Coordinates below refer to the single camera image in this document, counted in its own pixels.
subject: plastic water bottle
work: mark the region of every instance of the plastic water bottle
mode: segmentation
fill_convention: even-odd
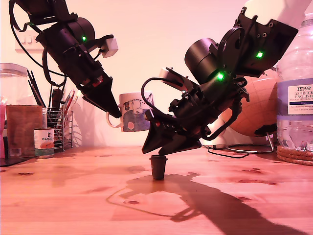
[[[313,13],[278,62],[277,137],[283,147],[313,152]]]

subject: small black cup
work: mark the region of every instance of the small black cup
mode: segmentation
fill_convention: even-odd
[[[151,158],[152,178],[163,180],[167,158],[164,155],[152,155]]]

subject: white mug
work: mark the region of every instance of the white mug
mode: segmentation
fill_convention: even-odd
[[[153,104],[153,97],[150,91],[146,91],[145,98]],[[119,95],[119,105],[122,117],[121,123],[113,125],[106,114],[110,127],[121,127],[122,132],[146,131],[150,128],[150,122],[145,119],[145,112],[150,109],[149,105],[142,99],[141,92],[125,93]]]

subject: electrical outlet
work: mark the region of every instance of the electrical outlet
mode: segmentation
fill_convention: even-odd
[[[38,33],[34,30],[26,30],[25,32],[17,32],[16,35],[20,40],[23,47],[32,53],[42,53],[44,47],[36,41]],[[23,52],[23,49],[20,47],[18,42],[15,40],[15,51]]]

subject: globe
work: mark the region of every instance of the globe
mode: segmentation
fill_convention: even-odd
[[[250,102],[242,99],[242,112],[230,127],[250,137],[265,136],[266,133],[275,132],[279,79],[276,68],[266,70],[259,78],[245,77],[245,79],[248,82],[245,88],[250,94]],[[222,113],[225,122],[230,117],[230,109]]]

